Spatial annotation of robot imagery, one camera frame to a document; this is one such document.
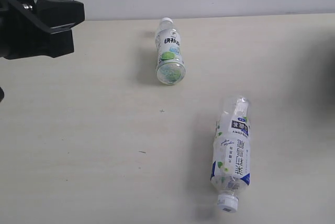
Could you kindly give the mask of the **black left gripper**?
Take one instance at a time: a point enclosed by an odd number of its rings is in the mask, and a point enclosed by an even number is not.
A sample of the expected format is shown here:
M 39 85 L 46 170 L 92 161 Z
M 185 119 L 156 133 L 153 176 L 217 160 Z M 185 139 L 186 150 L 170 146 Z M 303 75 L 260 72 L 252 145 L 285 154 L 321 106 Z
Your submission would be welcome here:
M 25 34 L 25 16 L 9 0 L 1 0 L 1 58 L 45 55 L 57 58 L 74 52 L 71 28 L 85 20 L 84 4 L 75 0 L 15 0 L 34 14 L 36 35 Z

